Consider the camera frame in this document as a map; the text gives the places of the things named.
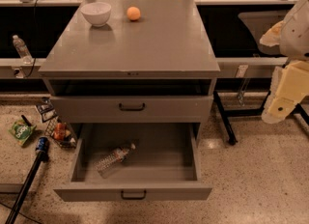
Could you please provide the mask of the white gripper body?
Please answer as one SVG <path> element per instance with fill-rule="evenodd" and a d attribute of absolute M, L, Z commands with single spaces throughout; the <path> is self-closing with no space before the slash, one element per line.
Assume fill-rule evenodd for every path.
<path fill-rule="evenodd" d="M 274 98 L 284 98 L 294 105 L 309 95 L 309 63 L 292 61 L 285 68 L 275 68 L 271 83 Z"/>

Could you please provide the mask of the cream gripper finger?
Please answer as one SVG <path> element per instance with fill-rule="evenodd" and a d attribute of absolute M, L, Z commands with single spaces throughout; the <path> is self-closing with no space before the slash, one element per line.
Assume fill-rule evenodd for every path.
<path fill-rule="evenodd" d="M 260 38 L 260 44 L 273 47 L 280 44 L 283 21 L 279 21 L 269 28 Z"/>
<path fill-rule="evenodd" d="M 262 120 L 267 124 L 284 121 L 295 109 L 292 101 L 284 98 L 268 98 L 262 112 Z"/>

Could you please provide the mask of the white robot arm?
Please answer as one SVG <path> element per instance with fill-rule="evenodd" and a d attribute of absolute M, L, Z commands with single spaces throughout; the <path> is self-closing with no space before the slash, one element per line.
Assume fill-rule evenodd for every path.
<path fill-rule="evenodd" d="M 277 124 L 289 116 L 309 95 L 309 0 L 298 0 L 282 21 L 260 38 L 260 44 L 279 46 L 288 57 L 284 67 L 276 67 L 262 120 Z"/>

